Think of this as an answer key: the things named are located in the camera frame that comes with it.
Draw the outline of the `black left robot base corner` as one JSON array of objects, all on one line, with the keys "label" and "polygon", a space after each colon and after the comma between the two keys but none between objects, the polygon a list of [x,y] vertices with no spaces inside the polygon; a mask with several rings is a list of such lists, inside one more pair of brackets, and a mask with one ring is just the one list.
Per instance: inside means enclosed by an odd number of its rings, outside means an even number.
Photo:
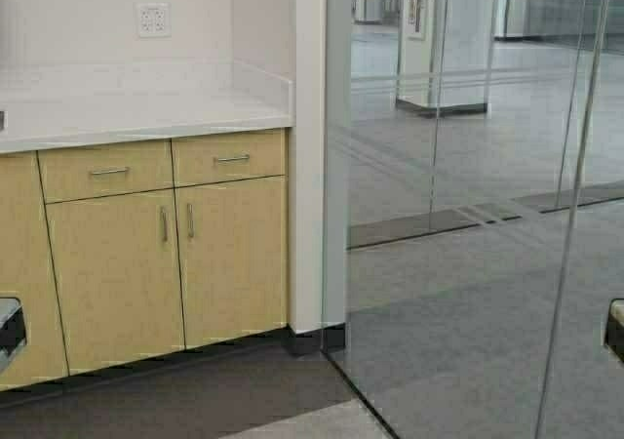
[{"label": "black left robot base corner", "polygon": [[19,299],[1,298],[1,372],[26,345],[23,308]]}]

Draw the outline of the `black right robot base corner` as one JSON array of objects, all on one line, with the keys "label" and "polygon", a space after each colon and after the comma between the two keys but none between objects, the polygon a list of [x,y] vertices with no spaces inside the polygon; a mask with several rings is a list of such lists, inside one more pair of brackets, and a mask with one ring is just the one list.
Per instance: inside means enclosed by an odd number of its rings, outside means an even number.
[{"label": "black right robot base corner", "polygon": [[620,360],[623,361],[623,299],[614,299],[609,306],[604,345]]}]

